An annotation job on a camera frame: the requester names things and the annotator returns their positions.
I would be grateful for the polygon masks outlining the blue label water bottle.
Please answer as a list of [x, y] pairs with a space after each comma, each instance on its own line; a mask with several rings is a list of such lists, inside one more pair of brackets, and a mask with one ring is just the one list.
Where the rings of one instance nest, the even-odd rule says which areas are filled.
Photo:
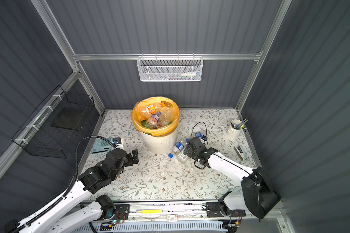
[[187, 141], [178, 141], [168, 153], [170, 159], [174, 159], [179, 153], [185, 150]]

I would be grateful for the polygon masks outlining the clear bottle white cap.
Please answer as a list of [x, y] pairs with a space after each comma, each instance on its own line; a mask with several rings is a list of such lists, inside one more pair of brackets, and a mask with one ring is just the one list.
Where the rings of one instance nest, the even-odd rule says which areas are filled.
[[161, 113], [161, 118], [160, 118], [160, 126], [165, 127], [171, 122], [171, 117], [172, 117], [172, 109], [166, 107], [162, 113]]

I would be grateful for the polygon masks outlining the pepsi label clear bottle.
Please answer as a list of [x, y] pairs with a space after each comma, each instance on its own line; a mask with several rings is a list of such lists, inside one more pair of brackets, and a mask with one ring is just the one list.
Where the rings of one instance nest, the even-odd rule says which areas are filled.
[[154, 129], [157, 127], [160, 116], [161, 112], [156, 112], [147, 120], [146, 123], [150, 129]]

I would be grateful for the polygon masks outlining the green soda bottle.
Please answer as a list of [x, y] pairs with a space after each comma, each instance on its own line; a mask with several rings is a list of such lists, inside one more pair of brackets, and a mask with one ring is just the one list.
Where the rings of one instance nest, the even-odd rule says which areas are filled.
[[141, 121], [141, 125], [142, 125], [142, 127], [145, 127], [148, 129], [152, 128], [151, 125], [146, 120]]

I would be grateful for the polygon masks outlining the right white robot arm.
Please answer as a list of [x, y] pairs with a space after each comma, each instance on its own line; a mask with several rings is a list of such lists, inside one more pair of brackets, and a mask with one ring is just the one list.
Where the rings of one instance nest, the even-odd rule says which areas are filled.
[[215, 148], [206, 148], [198, 137], [187, 141], [186, 155], [194, 160], [196, 168], [215, 170], [241, 185], [243, 195], [228, 191], [219, 198], [216, 207], [206, 207], [209, 212], [237, 216], [248, 210], [253, 216], [263, 219], [281, 200], [277, 188], [262, 167], [252, 169], [241, 165]]

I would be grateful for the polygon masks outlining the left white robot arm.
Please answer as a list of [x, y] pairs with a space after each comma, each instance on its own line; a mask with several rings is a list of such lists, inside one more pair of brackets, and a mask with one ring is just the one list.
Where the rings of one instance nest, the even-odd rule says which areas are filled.
[[10, 221], [4, 226], [6, 233], [70, 233], [99, 218], [117, 220], [119, 212], [107, 196], [102, 195], [96, 201], [70, 214], [76, 205], [111, 184], [124, 171], [125, 167], [138, 164], [138, 150], [127, 153], [122, 143], [110, 142], [113, 150], [106, 154], [103, 161], [86, 169], [82, 174], [75, 172], [68, 188], [30, 216], [20, 221]]

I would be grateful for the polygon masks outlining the cream ribbed waste bin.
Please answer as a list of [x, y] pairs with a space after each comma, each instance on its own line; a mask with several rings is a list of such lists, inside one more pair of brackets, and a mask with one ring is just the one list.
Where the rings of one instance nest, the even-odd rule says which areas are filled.
[[149, 149], [149, 151], [156, 154], [165, 154], [172, 149], [177, 143], [178, 128], [172, 132], [162, 136], [151, 136], [149, 134], [140, 132], [140, 135]]

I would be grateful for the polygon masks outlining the orange plastic bin liner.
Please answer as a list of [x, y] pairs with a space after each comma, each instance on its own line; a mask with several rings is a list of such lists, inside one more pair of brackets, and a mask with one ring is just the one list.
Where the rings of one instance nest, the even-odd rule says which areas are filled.
[[[172, 123], [168, 126], [161, 127], [159, 129], [148, 129], [148, 128], [142, 127], [141, 121], [147, 120], [147, 118], [143, 118], [141, 116], [139, 112], [139, 108], [141, 106], [144, 106], [145, 104], [156, 103], [156, 102], [164, 102], [165, 107], [169, 107], [172, 109], [172, 117], [171, 117]], [[131, 119], [132, 119], [133, 125], [138, 131], [149, 134], [151, 136], [162, 136], [172, 132], [174, 129], [177, 128], [179, 123], [179, 107], [173, 100], [169, 98], [161, 97], [161, 96], [150, 97], [141, 102], [137, 102], [135, 104], [131, 113]]]

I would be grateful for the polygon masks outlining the teal desk calculator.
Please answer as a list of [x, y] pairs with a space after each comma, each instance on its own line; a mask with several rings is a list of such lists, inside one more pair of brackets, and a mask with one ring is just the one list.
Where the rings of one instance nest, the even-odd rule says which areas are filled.
[[112, 146], [103, 139], [96, 138], [90, 154], [102, 154], [112, 150]]

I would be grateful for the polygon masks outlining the white pencil cup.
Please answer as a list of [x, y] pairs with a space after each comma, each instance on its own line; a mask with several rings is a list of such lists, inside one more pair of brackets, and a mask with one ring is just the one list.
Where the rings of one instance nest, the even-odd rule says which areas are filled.
[[240, 134], [245, 130], [246, 123], [248, 122], [248, 118], [243, 120], [233, 119], [229, 125], [228, 129], [226, 131], [226, 135], [231, 139], [237, 139]]

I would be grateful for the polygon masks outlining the yellow tool on rail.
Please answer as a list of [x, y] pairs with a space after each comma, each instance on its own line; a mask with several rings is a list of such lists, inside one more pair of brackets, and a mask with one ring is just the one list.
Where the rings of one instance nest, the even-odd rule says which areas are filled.
[[161, 209], [144, 209], [144, 210], [138, 210], [137, 213], [140, 214], [160, 214], [162, 212]]

